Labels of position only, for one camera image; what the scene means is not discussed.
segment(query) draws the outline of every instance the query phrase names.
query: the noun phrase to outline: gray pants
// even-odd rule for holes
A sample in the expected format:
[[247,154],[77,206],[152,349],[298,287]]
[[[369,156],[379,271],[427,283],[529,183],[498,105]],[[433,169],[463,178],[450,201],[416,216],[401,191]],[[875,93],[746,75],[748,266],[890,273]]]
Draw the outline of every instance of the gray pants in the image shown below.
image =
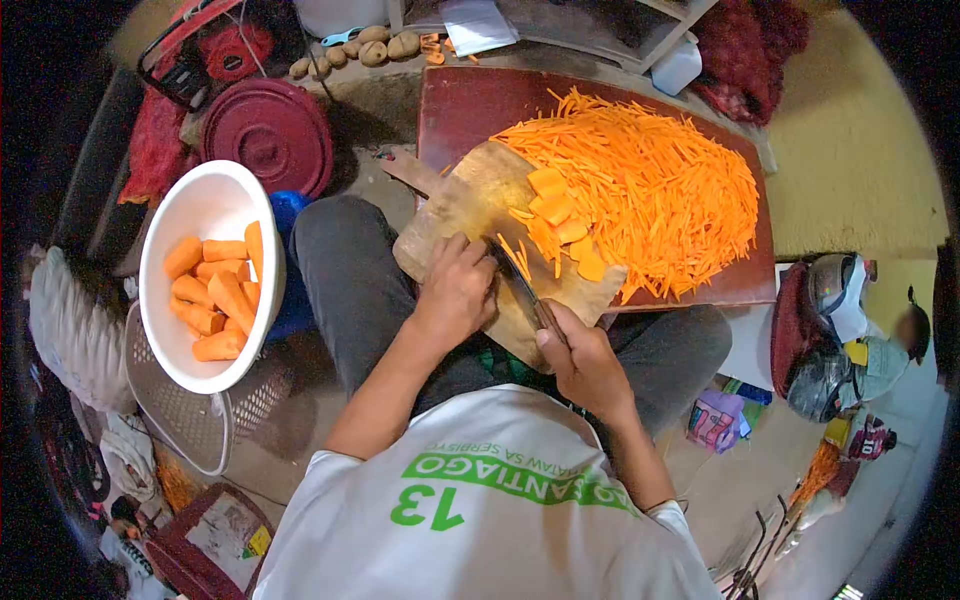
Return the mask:
[[[294,226],[290,252],[348,397],[417,305],[416,284],[394,260],[395,240],[380,209],[352,196],[312,203]],[[689,411],[732,342],[730,326],[710,305],[620,315],[609,336],[653,436]],[[491,344],[477,333],[450,352],[423,385],[411,416],[458,394],[509,383],[477,358]],[[556,396],[555,389],[545,391]]]

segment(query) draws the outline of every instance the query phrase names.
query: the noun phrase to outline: laundry basket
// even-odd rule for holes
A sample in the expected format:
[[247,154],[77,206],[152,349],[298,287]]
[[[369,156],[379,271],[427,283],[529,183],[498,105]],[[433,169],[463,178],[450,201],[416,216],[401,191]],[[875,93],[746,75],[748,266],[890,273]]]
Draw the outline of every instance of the laundry basket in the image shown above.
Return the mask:
[[157,362],[136,301],[124,339],[127,378],[140,408],[191,465],[207,475],[227,470],[235,437],[250,436],[290,395],[293,373],[268,348],[244,377],[219,394],[194,394]]

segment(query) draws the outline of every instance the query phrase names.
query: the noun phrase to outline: knee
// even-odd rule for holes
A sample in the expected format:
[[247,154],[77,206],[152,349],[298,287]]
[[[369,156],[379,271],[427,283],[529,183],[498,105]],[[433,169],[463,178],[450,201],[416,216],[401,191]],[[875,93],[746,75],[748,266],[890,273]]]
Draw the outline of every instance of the knee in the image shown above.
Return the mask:
[[357,196],[321,198],[297,215],[294,237],[326,238],[338,232],[375,226],[382,217],[379,208]]
[[727,360],[730,349],[733,347],[733,331],[723,312],[713,304],[697,304],[691,306],[690,311],[701,331],[703,353],[710,364],[715,363],[719,369],[723,361]]

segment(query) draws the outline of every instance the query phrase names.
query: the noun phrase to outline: white container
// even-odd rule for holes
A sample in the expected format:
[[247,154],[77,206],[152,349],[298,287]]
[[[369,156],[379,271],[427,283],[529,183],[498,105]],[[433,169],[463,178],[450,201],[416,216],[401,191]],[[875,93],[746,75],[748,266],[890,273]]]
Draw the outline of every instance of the white container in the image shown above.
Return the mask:
[[680,42],[655,62],[650,71],[656,89],[668,96],[676,96],[700,75],[703,68],[697,37],[685,32]]
[[[189,235],[202,240],[242,240],[244,229],[260,222],[263,281],[250,339],[236,360],[200,362],[194,337],[170,311],[170,286],[163,259]],[[286,262],[270,199],[256,177],[231,160],[211,160],[180,178],[167,193],[147,231],[140,258],[140,313],[157,362],[178,385],[195,394],[216,394],[250,369],[276,318],[286,283]]]

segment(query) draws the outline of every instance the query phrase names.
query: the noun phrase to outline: pink bag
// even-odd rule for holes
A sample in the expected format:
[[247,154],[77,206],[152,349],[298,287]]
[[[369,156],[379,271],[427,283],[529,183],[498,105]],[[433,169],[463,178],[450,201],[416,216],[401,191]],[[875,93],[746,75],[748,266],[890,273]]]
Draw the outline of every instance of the pink bag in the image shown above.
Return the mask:
[[708,450],[723,454],[740,437],[743,398],[716,390],[703,390],[693,404],[686,438]]

